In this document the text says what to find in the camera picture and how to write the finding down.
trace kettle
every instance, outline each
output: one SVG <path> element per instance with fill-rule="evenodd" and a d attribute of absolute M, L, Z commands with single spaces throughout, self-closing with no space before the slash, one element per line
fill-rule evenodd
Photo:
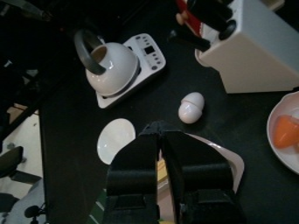
<path fill-rule="evenodd" d="M 90 30 L 78 30 L 75 46 L 89 83 L 105 97 L 114 97 L 133 84 L 139 73 L 135 53 L 119 43 L 103 43 Z"/>

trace table surface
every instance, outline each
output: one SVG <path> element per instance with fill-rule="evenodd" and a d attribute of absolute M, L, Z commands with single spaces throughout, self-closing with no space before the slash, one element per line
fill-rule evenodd
<path fill-rule="evenodd" d="M 68 51 L 72 59 L 63 63 L 68 78 L 40 110 L 51 223 L 86 223 L 109 170 L 98 155 L 99 134 L 118 118 L 131 121 L 137 134 L 150 122 L 166 120 L 182 131 L 237 152 L 246 164 L 238 198 L 247 223 L 299 220 L 299 178 L 277 158 L 267 141 L 267 118 L 287 92 L 227 94 L 219 73 L 201 66 L 194 49 L 167 42 L 170 31 L 179 26 L 177 12 L 175 1 L 151 1 L 125 26 L 118 42 L 149 33 L 161 46 L 167 65 L 159 76 L 114 108 L 99 107 L 83 65 L 76 53 Z M 201 120 L 185 124 L 178 108 L 191 92 L 202 93 L 206 105 Z"/>

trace white box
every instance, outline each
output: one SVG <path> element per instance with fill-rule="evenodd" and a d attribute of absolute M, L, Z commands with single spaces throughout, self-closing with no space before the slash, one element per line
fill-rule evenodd
<path fill-rule="evenodd" d="M 211 42 L 195 56 L 221 74 L 227 93 L 290 91 L 299 86 L 299 33 L 259 0 L 238 0 L 238 28 L 226 40 L 207 25 L 202 37 Z"/>

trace orange food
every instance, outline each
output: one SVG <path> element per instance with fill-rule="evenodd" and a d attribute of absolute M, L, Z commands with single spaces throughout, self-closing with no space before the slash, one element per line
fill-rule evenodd
<path fill-rule="evenodd" d="M 290 115 L 281 115 L 275 124 L 274 145 L 283 149 L 295 144 L 299 144 L 299 120 Z"/>

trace red object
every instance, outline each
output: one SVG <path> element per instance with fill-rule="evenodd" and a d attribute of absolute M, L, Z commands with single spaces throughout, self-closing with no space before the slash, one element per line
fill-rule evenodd
<path fill-rule="evenodd" d="M 186 0 L 177 0 L 177 4 L 181 10 L 181 13 L 186 11 L 189 18 L 185 20 L 185 23 L 189 25 L 191 31 L 195 35 L 201 36 L 201 30 L 202 30 L 202 22 L 201 20 L 189 12 L 187 10 L 187 2 Z"/>

